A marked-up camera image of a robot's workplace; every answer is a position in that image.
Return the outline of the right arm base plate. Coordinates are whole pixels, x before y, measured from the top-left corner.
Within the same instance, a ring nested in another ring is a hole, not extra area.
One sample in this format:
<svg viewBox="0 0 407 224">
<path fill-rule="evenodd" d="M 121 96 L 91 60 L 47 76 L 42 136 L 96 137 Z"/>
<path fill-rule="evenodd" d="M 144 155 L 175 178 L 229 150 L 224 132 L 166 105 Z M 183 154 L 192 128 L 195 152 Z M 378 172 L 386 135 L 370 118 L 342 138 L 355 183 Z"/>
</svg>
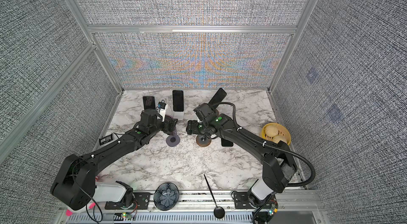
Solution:
<svg viewBox="0 0 407 224">
<path fill-rule="evenodd" d="M 232 191 L 231 197 L 234 201 L 235 209 L 238 209 L 238 210 L 254 209 L 252 204 L 249 202 L 247 192 Z"/>
</svg>

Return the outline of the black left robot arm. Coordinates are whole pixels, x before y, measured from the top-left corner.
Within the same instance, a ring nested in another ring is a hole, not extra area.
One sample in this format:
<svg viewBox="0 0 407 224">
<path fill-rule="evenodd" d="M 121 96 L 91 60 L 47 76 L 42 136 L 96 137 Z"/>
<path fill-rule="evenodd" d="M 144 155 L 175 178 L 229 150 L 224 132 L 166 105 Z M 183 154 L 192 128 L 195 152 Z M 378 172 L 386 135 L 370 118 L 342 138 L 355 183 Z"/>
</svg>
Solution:
<svg viewBox="0 0 407 224">
<path fill-rule="evenodd" d="M 139 150 L 158 133 L 172 135 L 178 119 L 150 109 L 141 113 L 140 122 L 114 142 L 85 155 L 66 157 L 50 193 L 73 210 L 80 210 L 95 198 L 95 177 L 123 156 Z"/>
</svg>

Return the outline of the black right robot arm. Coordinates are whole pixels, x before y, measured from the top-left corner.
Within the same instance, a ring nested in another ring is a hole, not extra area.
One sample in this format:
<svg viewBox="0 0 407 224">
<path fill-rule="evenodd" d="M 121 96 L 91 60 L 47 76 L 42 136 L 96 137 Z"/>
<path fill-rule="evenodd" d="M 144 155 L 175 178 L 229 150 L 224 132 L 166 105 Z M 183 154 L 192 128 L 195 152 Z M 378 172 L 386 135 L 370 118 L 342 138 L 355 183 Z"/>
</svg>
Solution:
<svg viewBox="0 0 407 224">
<path fill-rule="evenodd" d="M 267 203 L 269 197 L 282 193 L 290 180 L 297 172 L 294 153 L 289 150 L 285 142 L 274 143 L 242 128 L 236 122 L 236 107 L 225 102 L 233 108 L 232 117 L 220 114 L 208 103 L 202 103 L 194 109 L 198 120 L 188 121 L 187 134 L 199 136 L 216 135 L 220 139 L 230 141 L 262 164 L 262 176 L 248 191 L 248 201 L 259 208 Z"/>
</svg>

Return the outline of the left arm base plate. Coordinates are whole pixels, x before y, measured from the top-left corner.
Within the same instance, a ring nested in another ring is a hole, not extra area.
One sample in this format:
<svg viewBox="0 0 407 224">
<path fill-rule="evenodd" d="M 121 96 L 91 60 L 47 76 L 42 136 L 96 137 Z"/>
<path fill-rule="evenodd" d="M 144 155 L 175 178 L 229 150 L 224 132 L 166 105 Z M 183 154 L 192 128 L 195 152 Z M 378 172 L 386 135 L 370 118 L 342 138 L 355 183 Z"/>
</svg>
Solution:
<svg viewBox="0 0 407 224">
<path fill-rule="evenodd" d="M 134 192 L 132 196 L 126 193 L 118 202 L 106 202 L 105 210 L 147 210 L 150 196 L 148 192 Z"/>
</svg>

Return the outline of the teal-edged phone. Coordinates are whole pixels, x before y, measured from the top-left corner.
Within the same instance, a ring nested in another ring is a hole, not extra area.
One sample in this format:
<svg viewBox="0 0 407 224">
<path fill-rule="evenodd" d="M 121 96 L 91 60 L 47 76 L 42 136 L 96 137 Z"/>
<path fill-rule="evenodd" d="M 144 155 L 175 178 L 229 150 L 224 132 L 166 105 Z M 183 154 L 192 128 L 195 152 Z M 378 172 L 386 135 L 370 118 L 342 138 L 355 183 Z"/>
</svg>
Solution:
<svg viewBox="0 0 407 224">
<path fill-rule="evenodd" d="M 182 90 L 173 90 L 173 110 L 175 112 L 184 112 L 184 92 Z"/>
</svg>

